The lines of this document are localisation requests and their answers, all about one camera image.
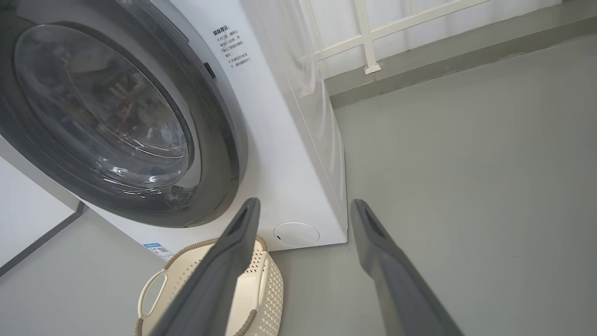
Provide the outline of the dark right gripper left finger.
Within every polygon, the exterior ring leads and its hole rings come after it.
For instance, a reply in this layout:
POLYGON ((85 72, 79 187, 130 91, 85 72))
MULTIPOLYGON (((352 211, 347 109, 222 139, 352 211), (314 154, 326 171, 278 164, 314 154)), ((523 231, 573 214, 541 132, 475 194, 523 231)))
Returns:
POLYGON ((260 200, 249 198, 198 264, 151 336, 223 336, 237 278, 250 265, 260 200))

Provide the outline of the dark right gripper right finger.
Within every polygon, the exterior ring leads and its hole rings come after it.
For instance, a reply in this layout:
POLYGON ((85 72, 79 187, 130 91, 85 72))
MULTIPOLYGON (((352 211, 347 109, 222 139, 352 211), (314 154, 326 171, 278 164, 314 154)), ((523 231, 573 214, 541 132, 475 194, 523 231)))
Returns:
POLYGON ((360 265, 375 282, 388 336, 462 336, 414 264, 361 199, 350 204, 360 265))

